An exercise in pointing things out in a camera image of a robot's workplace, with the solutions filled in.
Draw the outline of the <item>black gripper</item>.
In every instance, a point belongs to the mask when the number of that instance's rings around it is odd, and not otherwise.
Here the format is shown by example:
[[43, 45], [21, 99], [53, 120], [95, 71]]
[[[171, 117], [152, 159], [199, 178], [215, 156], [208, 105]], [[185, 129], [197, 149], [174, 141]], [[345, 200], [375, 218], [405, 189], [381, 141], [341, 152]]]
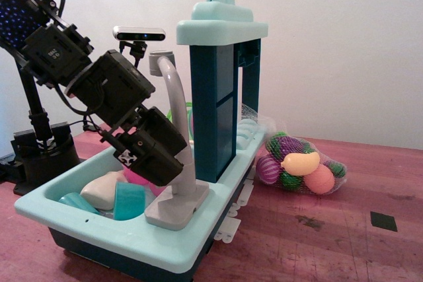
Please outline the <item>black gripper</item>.
[[183, 169], [176, 159], [187, 142], [177, 128], [156, 107], [142, 106], [113, 135], [102, 130], [101, 141], [115, 148], [114, 157], [126, 168], [156, 186], [166, 186]]

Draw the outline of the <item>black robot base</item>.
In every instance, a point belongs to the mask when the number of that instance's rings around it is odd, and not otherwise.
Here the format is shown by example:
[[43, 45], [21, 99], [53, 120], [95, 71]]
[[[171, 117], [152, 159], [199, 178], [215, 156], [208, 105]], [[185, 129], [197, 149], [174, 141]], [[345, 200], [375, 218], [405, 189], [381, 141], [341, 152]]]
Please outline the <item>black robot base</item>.
[[45, 144], [31, 129], [16, 133], [11, 144], [14, 152], [1, 157], [1, 181], [13, 183], [16, 195], [31, 192], [81, 162], [66, 122], [52, 126], [52, 138]]

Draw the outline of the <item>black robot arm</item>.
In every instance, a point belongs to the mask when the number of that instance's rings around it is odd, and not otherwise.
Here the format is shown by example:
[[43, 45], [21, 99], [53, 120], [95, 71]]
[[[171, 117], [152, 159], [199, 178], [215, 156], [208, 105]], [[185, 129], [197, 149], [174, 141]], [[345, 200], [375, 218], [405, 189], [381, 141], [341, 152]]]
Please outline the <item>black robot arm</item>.
[[114, 157], [156, 186], [170, 184], [183, 165], [176, 158], [187, 145], [176, 127], [144, 100], [155, 87], [120, 51], [109, 50], [90, 60], [90, 40], [66, 23], [64, 1], [1, 0], [1, 47], [17, 64], [30, 106], [32, 129], [15, 134], [29, 192], [79, 164], [70, 127], [52, 125], [38, 96], [37, 86], [54, 89], [67, 102], [74, 96], [106, 125], [93, 130], [114, 147]]

